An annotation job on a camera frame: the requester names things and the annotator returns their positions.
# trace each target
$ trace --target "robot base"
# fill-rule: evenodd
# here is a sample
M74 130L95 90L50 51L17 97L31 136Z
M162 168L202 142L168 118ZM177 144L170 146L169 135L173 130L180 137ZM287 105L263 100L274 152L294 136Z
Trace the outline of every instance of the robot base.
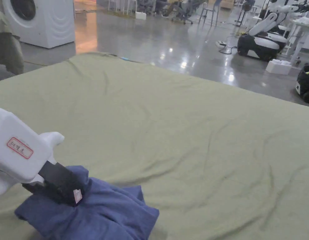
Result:
M269 42L270 46L276 46L276 49L268 48L258 45L256 43L257 37L250 36L248 34L242 35L238 40L237 51L240 56L252 56L269 62L273 58L276 58L279 46L270 41L263 39L264 42Z

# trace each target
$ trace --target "blue garment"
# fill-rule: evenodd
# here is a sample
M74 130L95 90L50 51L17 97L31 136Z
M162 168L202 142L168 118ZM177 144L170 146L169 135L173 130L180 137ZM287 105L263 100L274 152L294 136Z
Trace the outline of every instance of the blue garment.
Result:
M36 193L15 214L44 238L62 240L145 240L159 211L144 203L141 186L118 188L88 177L82 166L68 167L85 185L82 202L71 207Z

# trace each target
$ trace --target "gray concrete floor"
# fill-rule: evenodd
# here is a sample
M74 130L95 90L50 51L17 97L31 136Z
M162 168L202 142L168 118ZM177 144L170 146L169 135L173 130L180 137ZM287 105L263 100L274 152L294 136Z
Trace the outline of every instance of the gray concrete floor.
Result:
M215 42L223 40L236 46L233 36L238 31L228 24L230 12L221 10L218 26L205 25L198 16L194 24L183 25L159 16L148 16L146 21L121 18L101 12L76 15L76 42L54 49L43 49L22 43L27 62L51 65L76 54L100 51L150 63L175 72L233 85L249 91L277 97L305 105L294 91L298 70L290 75L275 75L265 71L267 63L258 59L218 52ZM25 63L25 70L40 68ZM12 74L0 66L0 80Z

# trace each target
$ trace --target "small white tag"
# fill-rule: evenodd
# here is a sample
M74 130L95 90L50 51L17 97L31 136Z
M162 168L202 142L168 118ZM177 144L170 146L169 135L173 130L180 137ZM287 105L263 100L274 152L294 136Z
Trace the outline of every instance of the small white tag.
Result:
M298 82L296 83L296 91L300 95L300 84Z
M81 190L75 189L73 190L73 194L74 194L75 203L78 203L82 199Z

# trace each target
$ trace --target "red label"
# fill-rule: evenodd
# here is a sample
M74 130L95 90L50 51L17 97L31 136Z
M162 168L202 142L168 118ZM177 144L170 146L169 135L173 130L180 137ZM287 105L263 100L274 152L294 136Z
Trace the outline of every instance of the red label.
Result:
M9 142L7 143L7 146L11 148L13 151L15 151L16 153L20 154L25 159L29 159L33 154L33 150L31 148L24 145L22 142L20 142L15 137L9 140Z

